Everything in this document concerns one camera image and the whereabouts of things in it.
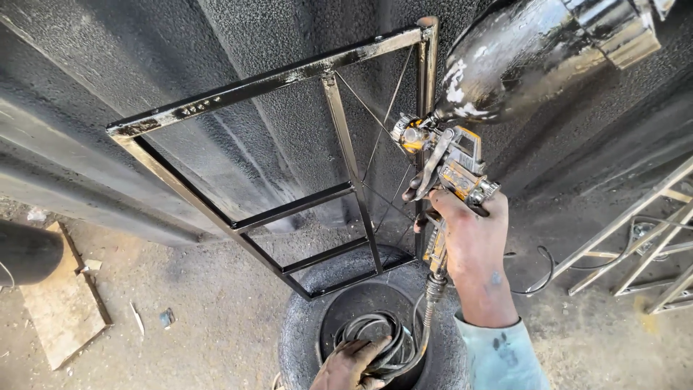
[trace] concrete floor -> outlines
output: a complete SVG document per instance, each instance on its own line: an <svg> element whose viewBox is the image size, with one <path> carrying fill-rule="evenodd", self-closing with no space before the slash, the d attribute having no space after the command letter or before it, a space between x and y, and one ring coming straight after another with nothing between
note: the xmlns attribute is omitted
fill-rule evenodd
<svg viewBox="0 0 693 390"><path fill-rule="evenodd" d="M507 260L516 289L529 286L548 265L536 254L547 246L561 260L625 209L638 191L589 198L515 202ZM675 203L651 207L665 214ZM25 221L15 208L0 214ZM114 326L58 371L50 371L18 289L0 293L0 389L269 389L277 366L277 339L290 289L234 243L166 248L122 232L65 220L84 259L104 261L96 286ZM258 240L282 261L318 253L358 234L347 227ZM616 250L623 238L605 244ZM656 279L687 266L685 256L657 263ZM655 291L614 298L608 293L625 266L586 291L565 289L584 273L569 271L544 292L516 297L555 389L683 389L693 387L693 310L646 316ZM142 336L129 302L146 328ZM177 318L159 323L167 307ZM68 375L67 368L73 375Z"/></svg>

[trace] wooden board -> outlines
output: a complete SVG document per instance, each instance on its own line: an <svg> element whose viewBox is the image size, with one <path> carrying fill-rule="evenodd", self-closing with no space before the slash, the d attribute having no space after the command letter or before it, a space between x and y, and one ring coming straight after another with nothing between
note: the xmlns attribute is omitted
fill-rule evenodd
<svg viewBox="0 0 693 390"><path fill-rule="evenodd" d="M47 230L62 236L60 264L46 280L20 289L48 362L56 370L112 323L89 276L77 272L82 260L64 226L56 222Z"/></svg>

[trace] light blue sleeve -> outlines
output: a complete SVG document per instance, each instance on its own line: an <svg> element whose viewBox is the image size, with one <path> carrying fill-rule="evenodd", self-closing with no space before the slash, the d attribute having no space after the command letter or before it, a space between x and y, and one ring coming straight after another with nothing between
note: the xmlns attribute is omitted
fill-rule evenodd
<svg viewBox="0 0 693 390"><path fill-rule="evenodd" d="M508 328L480 328L464 322L457 311L455 322L467 347L473 390L549 389L522 319Z"/></svg>

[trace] spray gun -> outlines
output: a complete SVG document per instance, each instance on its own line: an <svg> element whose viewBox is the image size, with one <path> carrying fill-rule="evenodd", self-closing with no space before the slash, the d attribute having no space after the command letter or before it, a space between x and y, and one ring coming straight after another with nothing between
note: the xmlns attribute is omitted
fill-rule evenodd
<svg viewBox="0 0 693 390"><path fill-rule="evenodd" d="M408 153L429 153L410 183L420 200L446 188L479 215L500 185L484 175L481 139L444 122L498 123L534 111L540 104L611 62L623 69L660 48L652 15L664 20L673 0L496 0L455 41L448 52L442 93L426 117L402 114L390 132ZM434 228L423 259L430 263L426 313L419 350L426 351L436 303L447 280L445 221L427 214Z"/></svg>

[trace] unpainted metal frame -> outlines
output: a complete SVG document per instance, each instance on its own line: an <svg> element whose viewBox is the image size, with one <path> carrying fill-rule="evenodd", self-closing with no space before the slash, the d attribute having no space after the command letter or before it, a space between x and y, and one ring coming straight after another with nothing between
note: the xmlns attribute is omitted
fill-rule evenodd
<svg viewBox="0 0 693 390"><path fill-rule="evenodd" d="M175 103L161 106L154 110L122 119L108 125L107 133L145 167L175 190L183 199L201 211L234 241L238 242L246 251L294 289L301 297L306 300L312 300L391 271L416 258L421 258L423 255L423 235L417 233L415 234L414 240L415 256L404 257L391 264L386 264L385 266L383 266L380 261L373 224L365 200L364 183L359 179L360 175L356 165L356 156L351 145L347 119L344 114L339 87L337 86L337 78L335 77L336 71L340 67L352 65L414 45L418 49L416 111L419 116L423 117L431 111L435 94L435 73L438 49L438 19L436 17L424 17L417 21L416 26L379 35L364 42L346 46L330 53L302 60L280 69L275 69L258 76L241 80L237 83L232 83ZM202 191L191 183L190 180L142 137L142 135L159 128L196 117L206 112L218 110L228 105L266 94L313 77L320 77L322 80L332 120L346 160L349 181L262 212L250 218L243 219L242 221L232 221L207 196L205 196ZM418 172L423 166L423 156L417 156L415 162L416 171ZM247 234L248 231L254 228L264 226L270 222L277 221L351 193L356 195L361 220L363 221L365 229L365 237L355 239L341 246L289 264L288 266L280 266ZM420 213L423 210L423 201L416 202L415 209L417 214ZM343 280L319 291L306 291L300 283L291 276L297 271L364 245L368 245L371 249L375 264L374 270L348 280Z"/></svg>
<svg viewBox="0 0 693 390"><path fill-rule="evenodd" d="M635 215L637 215L640 210L644 209L650 203L655 201L659 196L666 196L667 198L675 199L677 201L685 202L685 205L679 210L674 212L667 218L668 222L674 222L679 224L687 224L691 219L693 219L693 197L686 194L682 194L678 191L671 189L672 185L676 184L684 177L688 176L693 171L693 157L690 157L684 163L682 163L678 168L671 172L664 180L659 182L653 187L647 194L635 202L626 211L621 213L621 215L606 226L601 232L597 233L592 239L587 241L582 247L580 247L573 254L568 256L564 261L556 266L554 270L554 278L556 275L569 269L575 262L580 260L585 256L591 257L606 257L610 260L615 260L611 262L608 266L597 269L587 275L583 280L578 282L575 286L568 290L568 294L573 296L579 291L587 287L589 284L594 282L598 277L604 275L613 267L617 266L620 262L626 259L628 256L635 253L640 247L648 242L653 244L642 254L640 259L631 266L629 271L623 276L623 278L616 284L616 286L611 290L612 295L621 296L625 294L632 294L639 291L644 291L647 289L652 289L655 287L668 286L667 290L664 291L655 301L650 304L645 312L648 314L661 313L666 310L681 309L684 307L689 307L693 305L693 299L676 301L681 298L689 298L693 291L687 290L687 288L693 282L693 264L689 266L684 272L682 272L679 277L675 279L658 280L655 282L644 283L642 285L631 285L631 283L645 270L645 268L653 262L659 255L678 253L683 251L693 250L693 241L683 242L681 244L668 245L669 242L681 231L680 226L672 225L670 223L660 222L654 228L652 228L647 234L643 235L641 238L636 240L628 250L623 253L614 253L606 251L595 251L594 248L612 233L614 233L618 228L628 223Z"/></svg>

